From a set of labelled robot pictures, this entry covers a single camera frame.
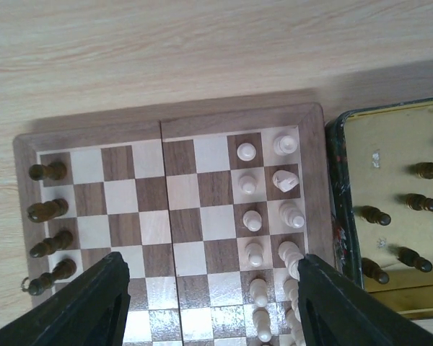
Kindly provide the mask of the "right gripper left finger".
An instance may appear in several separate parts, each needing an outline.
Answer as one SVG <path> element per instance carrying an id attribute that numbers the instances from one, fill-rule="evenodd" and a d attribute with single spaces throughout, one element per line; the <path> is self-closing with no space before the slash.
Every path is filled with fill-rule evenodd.
<path id="1" fill-rule="evenodd" d="M 127 263 L 112 252 L 54 296 L 0 329 L 0 345 L 122 345 Z"/>

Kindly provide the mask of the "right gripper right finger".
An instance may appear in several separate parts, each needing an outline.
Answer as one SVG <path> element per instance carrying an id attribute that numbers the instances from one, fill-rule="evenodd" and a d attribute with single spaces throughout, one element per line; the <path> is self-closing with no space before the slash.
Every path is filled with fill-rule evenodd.
<path id="1" fill-rule="evenodd" d="M 405 319 L 314 254 L 299 261 L 299 312 L 307 345 L 433 345 Z"/>

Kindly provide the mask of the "wooden chess board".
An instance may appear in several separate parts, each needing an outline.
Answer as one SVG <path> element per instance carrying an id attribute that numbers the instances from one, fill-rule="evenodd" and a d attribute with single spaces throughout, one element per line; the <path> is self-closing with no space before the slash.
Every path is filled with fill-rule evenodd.
<path id="1" fill-rule="evenodd" d="M 125 345 L 280 345 L 270 314 L 243 298 L 232 175 L 236 135 L 294 129 L 299 135 L 305 250 L 333 263 L 323 111 L 304 104 L 171 120 L 138 120 L 17 136 L 19 201 L 64 198 L 73 228 L 67 250 L 33 259 L 48 236 L 23 215 L 28 275 L 68 257 L 81 275 L 111 252 L 128 264 Z M 66 164 L 61 181 L 29 178 L 33 164 Z"/>

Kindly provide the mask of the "gold tin with dark pieces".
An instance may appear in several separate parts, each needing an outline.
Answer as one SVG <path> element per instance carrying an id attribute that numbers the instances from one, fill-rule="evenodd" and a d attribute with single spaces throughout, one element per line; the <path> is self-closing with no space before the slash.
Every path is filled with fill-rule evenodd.
<path id="1" fill-rule="evenodd" d="M 409 319 L 433 319 L 433 179 L 408 166 L 433 162 L 433 98 L 351 110 L 326 126 L 342 273 Z M 356 207 L 390 215 L 368 223 Z"/>

